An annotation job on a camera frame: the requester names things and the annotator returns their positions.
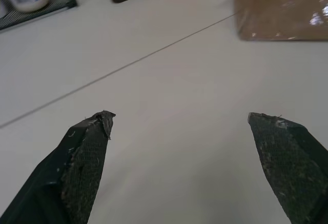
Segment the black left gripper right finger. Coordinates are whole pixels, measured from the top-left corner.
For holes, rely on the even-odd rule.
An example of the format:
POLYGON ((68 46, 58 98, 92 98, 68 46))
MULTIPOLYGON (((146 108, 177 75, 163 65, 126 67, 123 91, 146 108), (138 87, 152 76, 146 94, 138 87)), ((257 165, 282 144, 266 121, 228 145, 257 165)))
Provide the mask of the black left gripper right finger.
POLYGON ((291 224, 328 224, 328 150, 301 124, 248 116, 265 177, 291 224))

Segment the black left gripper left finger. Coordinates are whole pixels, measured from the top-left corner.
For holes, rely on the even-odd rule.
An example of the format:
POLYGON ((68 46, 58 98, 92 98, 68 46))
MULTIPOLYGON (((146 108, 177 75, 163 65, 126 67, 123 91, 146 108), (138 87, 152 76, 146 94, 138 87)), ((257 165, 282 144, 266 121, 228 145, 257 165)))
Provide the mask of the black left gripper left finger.
POLYGON ((70 127, 33 170, 0 224, 87 224, 114 117, 112 112, 101 111, 70 127))

